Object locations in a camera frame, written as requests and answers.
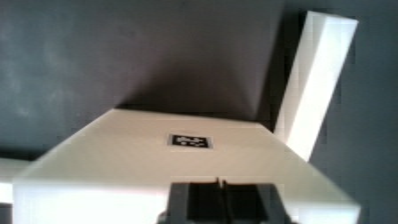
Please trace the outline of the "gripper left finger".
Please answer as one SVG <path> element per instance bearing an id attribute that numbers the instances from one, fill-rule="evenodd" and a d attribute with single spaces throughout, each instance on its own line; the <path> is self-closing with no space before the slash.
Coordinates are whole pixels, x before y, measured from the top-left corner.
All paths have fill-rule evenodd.
<path id="1" fill-rule="evenodd" d="M 157 224 L 224 224 L 224 200 L 219 181 L 175 182 L 168 208 Z"/>

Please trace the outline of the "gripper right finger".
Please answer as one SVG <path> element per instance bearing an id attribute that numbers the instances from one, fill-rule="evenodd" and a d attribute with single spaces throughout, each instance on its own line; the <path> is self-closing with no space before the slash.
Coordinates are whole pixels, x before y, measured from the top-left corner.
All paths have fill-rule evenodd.
<path id="1" fill-rule="evenodd" d="M 276 185 L 224 182 L 228 224 L 292 224 Z"/>

